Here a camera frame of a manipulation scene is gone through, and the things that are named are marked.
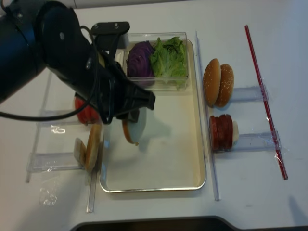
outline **green lettuce leaf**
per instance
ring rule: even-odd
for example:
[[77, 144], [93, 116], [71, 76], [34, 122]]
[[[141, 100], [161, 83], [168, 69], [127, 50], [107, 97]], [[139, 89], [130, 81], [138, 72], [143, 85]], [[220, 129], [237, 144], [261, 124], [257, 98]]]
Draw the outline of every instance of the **green lettuce leaf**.
[[154, 49], [150, 62], [155, 77], [186, 76], [186, 51], [179, 37], [173, 37], [164, 43], [158, 38]]

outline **red straw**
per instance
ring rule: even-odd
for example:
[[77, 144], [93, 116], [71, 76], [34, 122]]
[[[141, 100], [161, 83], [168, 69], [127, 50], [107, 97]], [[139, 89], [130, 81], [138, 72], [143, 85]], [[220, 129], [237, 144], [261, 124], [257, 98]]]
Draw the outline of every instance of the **red straw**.
[[[263, 82], [262, 82], [259, 66], [258, 66], [258, 63], [257, 63], [257, 58], [256, 58], [254, 46], [252, 44], [252, 40], [251, 40], [251, 37], [250, 37], [248, 25], [245, 26], [245, 31], [246, 31], [246, 35], [247, 35], [247, 39], [248, 39], [248, 43], [249, 43], [251, 56], [252, 56], [252, 59], [254, 61], [258, 82], [259, 82], [259, 85], [262, 86]], [[276, 158], [278, 159], [277, 162], [279, 164], [280, 171], [281, 171], [283, 179], [287, 180], [288, 175], [287, 175], [287, 172], [286, 172], [285, 167], [284, 167], [284, 163], [283, 163], [283, 159], [282, 159], [282, 156], [281, 156], [281, 151], [280, 151], [280, 148], [279, 148], [279, 142], [278, 142], [277, 136], [274, 135], [274, 134], [276, 134], [276, 130], [275, 130], [275, 127], [274, 127], [273, 119], [272, 119], [271, 114], [270, 114], [270, 108], [269, 108], [268, 101], [264, 101], [264, 107], [265, 107], [267, 119], [269, 121], [269, 127], [270, 127], [272, 134], [273, 134], [273, 140], [274, 140], [275, 147], [276, 147]]]

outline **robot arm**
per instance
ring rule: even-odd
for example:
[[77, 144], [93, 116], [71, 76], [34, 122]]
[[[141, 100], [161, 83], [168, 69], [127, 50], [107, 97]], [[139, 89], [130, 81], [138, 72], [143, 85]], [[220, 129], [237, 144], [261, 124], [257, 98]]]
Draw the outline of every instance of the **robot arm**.
[[129, 23], [95, 24], [91, 45], [74, 10], [59, 2], [21, 0], [6, 12], [0, 18], [0, 103], [48, 67], [78, 97], [89, 100], [105, 124], [113, 117], [136, 122], [139, 108], [153, 110], [154, 94], [129, 81], [114, 61], [117, 48], [124, 48]]

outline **white tabletop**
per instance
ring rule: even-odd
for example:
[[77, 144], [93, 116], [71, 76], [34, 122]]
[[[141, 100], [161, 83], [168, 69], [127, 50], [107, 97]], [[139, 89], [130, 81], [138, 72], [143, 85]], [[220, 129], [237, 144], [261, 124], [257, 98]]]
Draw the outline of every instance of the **white tabletop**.
[[[98, 185], [94, 213], [86, 214], [82, 171], [55, 173], [55, 205], [39, 204], [44, 174], [25, 183], [35, 124], [0, 119], [0, 223], [2, 230], [68, 230], [93, 221], [217, 216], [237, 228], [308, 225], [308, 2], [305, 0], [206, 0], [76, 10], [81, 25], [129, 21], [130, 33], [185, 31], [201, 42], [202, 68], [214, 57], [229, 63], [235, 86], [257, 84], [244, 25], [248, 24], [269, 105], [284, 149], [289, 180], [282, 180], [273, 152], [216, 158], [222, 200], [214, 201], [206, 157], [205, 186], [191, 192], [107, 194]], [[1, 111], [37, 115], [49, 71], [18, 91]], [[243, 132], [268, 129], [262, 103], [228, 109]]]

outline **sesame seed bun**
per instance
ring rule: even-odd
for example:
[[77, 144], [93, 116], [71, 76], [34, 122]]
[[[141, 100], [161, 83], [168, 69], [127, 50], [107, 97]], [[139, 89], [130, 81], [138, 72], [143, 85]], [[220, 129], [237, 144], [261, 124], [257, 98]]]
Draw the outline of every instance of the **sesame seed bun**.
[[86, 153], [85, 169], [87, 172], [92, 172], [92, 170], [94, 169], [98, 154], [98, 148], [100, 146], [100, 141], [101, 141], [101, 130], [102, 126], [100, 124], [92, 125], [88, 139], [87, 153]]
[[228, 64], [223, 64], [221, 68], [220, 88], [215, 106], [224, 107], [229, 102], [234, 86], [234, 74], [232, 68]]
[[207, 65], [203, 75], [203, 87], [205, 100], [209, 106], [213, 106], [217, 100], [220, 88], [221, 69], [218, 59], [213, 59]]

